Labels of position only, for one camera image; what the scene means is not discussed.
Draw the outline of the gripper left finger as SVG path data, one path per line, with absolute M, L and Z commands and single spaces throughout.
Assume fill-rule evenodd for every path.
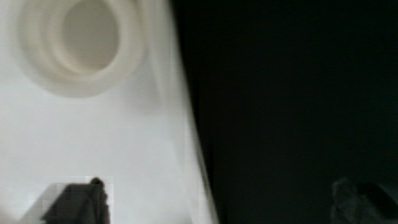
M 41 217 L 45 224 L 110 224 L 105 183 L 69 184 Z

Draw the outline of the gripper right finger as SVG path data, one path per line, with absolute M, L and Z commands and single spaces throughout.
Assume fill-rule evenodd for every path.
M 398 184 L 332 183 L 331 224 L 398 224 Z

